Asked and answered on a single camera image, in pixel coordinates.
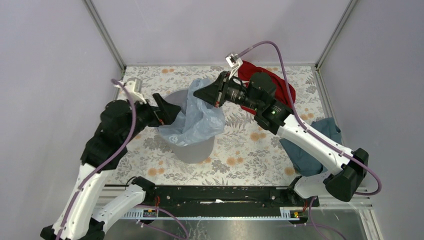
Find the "light blue plastic trash bag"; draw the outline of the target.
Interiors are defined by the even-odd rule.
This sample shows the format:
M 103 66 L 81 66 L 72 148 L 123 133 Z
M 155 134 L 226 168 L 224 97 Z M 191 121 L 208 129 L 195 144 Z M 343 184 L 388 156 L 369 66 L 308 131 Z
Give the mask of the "light blue plastic trash bag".
M 169 144 L 185 147 L 197 144 L 224 132 L 225 115 L 221 108 L 194 96 L 194 92 L 211 84 L 208 78 L 197 78 L 188 87 L 181 111 L 171 125 L 157 128 L 159 135 Z

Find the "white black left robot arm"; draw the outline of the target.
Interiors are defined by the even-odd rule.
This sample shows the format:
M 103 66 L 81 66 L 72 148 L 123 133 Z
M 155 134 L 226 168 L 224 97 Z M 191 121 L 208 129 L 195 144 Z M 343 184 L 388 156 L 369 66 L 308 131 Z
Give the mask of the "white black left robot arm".
M 41 230 L 45 240 L 102 240 L 109 228 L 136 205 L 159 202 L 155 184 L 136 177 L 128 188 L 101 210 L 96 203 L 107 179 L 127 154 L 127 144 L 145 128 L 170 125 L 181 107 L 155 93 L 155 106 L 148 102 L 114 100 L 100 115 L 93 137 L 81 155 L 73 192 L 58 220 Z

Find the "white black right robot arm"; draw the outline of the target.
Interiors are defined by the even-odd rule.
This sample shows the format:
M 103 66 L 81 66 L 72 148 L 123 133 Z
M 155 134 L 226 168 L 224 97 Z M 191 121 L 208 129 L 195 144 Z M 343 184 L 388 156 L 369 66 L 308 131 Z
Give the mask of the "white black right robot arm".
M 223 71 L 216 81 L 193 95 L 216 108 L 231 102 L 254 110 L 254 120 L 261 128 L 297 145 L 326 168 L 324 173 L 301 176 L 292 182 L 286 193 L 291 205 L 299 206 L 307 198 L 324 194 L 349 202 L 365 178 L 368 153 L 345 147 L 297 120 L 293 110 L 275 98 L 276 89 L 264 72 L 254 73 L 248 85 L 243 85 L 230 72 Z

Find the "grey plastic trash bin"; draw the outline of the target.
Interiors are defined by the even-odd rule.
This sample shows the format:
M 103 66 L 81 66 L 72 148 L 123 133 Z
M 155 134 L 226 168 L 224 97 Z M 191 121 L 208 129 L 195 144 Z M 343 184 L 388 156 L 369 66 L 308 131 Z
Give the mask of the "grey plastic trash bin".
M 182 108 L 183 101 L 186 100 L 184 94 L 187 92 L 188 89 L 179 89 L 173 91 L 166 95 L 164 100 Z M 209 138 L 208 140 L 187 146 L 176 146 L 174 144 L 168 143 L 167 141 L 165 141 L 165 143 L 170 147 L 171 151 L 175 154 L 177 159 L 187 164 L 197 164 L 204 161 L 211 155 L 214 148 L 214 141 L 215 136 Z

